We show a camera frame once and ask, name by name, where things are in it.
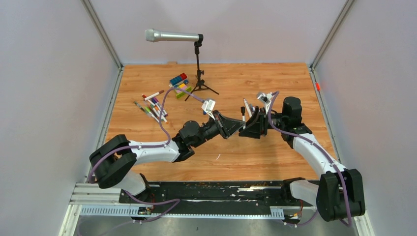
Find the white marker blue end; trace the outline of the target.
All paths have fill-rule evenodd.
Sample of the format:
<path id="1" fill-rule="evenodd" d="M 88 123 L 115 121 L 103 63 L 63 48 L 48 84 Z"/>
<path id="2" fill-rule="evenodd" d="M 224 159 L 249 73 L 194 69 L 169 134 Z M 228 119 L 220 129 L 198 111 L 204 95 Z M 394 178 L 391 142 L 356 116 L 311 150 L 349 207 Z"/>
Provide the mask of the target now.
<path id="1" fill-rule="evenodd" d="M 249 106 L 249 104 L 248 104 L 248 102 L 245 98 L 243 99 L 243 101 L 244 101 L 244 105 L 245 105 L 246 111 L 248 113 L 248 116 L 249 116 L 249 118 L 251 118 L 252 117 L 252 110 L 251 110 L 251 108 L 250 108 L 250 106 Z"/>

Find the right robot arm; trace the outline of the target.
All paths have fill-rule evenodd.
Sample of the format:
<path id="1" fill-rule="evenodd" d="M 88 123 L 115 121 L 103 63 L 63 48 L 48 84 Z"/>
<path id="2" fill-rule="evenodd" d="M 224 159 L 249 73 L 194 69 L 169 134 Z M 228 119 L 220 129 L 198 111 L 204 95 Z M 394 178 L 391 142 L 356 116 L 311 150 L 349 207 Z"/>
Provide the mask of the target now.
<path id="1" fill-rule="evenodd" d="M 287 205 L 297 201 L 311 204 L 323 220 L 339 220 L 351 226 L 353 218 L 365 214 L 363 179 L 357 169 L 348 169 L 334 159 L 302 122 L 301 100 L 286 97 L 282 111 L 274 112 L 273 103 L 278 93 L 260 92 L 257 99 L 263 108 L 256 107 L 239 136 L 259 139 L 274 129 L 281 133 L 291 149 L 300 154 L 319 177 L 314 184 L 302 177 L 283 181 L 281 199 Z"/>

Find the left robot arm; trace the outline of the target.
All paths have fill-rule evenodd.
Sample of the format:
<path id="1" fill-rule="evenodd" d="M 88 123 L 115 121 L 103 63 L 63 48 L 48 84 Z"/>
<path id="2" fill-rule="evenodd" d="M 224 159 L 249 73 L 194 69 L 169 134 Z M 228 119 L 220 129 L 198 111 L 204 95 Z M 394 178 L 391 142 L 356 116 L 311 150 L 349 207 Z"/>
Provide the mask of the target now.
<path id="1" fill-rule="evenodd" d="M 242 120 L 228 118 L 215 110 L 206 123 L 184 123 L 174 137 L 162 142 L 137 142 L 119 134 L 94 151 L 90 157 L 91 183 L 101 189 L 119 188 L 129 192 L 139 203 L 150 199 L 150 189 L 142 174 L 131 169 L 153 162 L 181 162 L 194 155 L 196 148 L 217 135 L 228 139 L 245 126 Z"/>

